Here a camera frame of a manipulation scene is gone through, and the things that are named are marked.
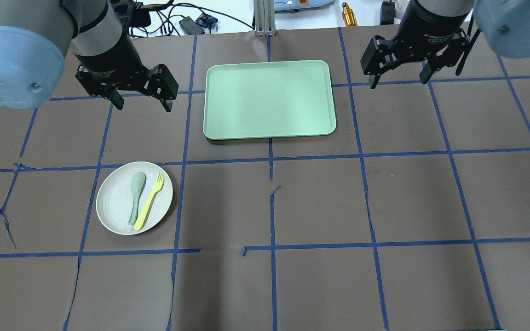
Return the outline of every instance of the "round plate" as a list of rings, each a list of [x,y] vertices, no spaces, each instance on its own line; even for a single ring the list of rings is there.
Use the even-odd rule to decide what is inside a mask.
[[[165,176],[165,182],[162,190],[156,193],[156,197],[151,205],[149,216],[144,223],[143,228],[139,231],[134,230],[133,225],[128,225],[128,219],[132,212],[132,191],[130,184],[132,177],[137,172],[144,172],[147,180],[144,184],[143,193],[140,195],[138,202],[138,211],[143,208],[143,205],[149,194],[156,176],[162,172]],[[171,200],[173,199],[173,185],[169,175],[158,165],[149,162],[132,162],[117,168],[109,174],[101,184],[99,193],[97,193],[97,200],[95,201],[95,209],[101,224],[109,231],[117,234],[137,234],[142,233],[153,226],[155,226],[167,213]]]

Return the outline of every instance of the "green spoon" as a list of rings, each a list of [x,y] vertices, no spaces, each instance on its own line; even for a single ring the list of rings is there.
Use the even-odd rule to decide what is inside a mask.
[[[140,200],[140,194],[143,192],[144,183],[147,181],[147,176],[144,172],[137,172],[132,177],[132,182],[130,183],[130,189],[132,190],[132,212],[130,214],[130,220],[128,220],[128,225],[134,224],[136,216],[138,214],[138,201]]]

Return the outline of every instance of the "blue device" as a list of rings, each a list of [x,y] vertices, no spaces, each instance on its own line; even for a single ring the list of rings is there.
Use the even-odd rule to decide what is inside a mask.
[[[275,0],[274,9],[280,11],[301,11],[315,9],[334,4],[334,0]]]

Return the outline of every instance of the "light green rectangular tray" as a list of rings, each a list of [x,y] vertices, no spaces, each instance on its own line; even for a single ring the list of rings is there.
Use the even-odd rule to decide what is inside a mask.
[[[204,134],[209,139],[322,136],[336,125],[324,61],[225,64],[208,70]]]

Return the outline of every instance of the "yellow fork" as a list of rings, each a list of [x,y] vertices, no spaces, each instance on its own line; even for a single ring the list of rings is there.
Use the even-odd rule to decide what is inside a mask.
[[[151,204],[153,203],[153,199],[155,194],[162,189],[162,184],[165,182],[165,176],[160,172],[158,176],[156,176],[156,182],[153,184],[153,188],[151,188],[151,193],[149,194],[149,197],[147,198],[147,201],[144,203],[143,209],[138,214],[138,218],[136,218],[136,222],[134,224],[134,230],[138,231],[141,228],[143,228],[143,224],[145,220],[147,220],[147,216],[149,215],[149,209],[151,209]]]

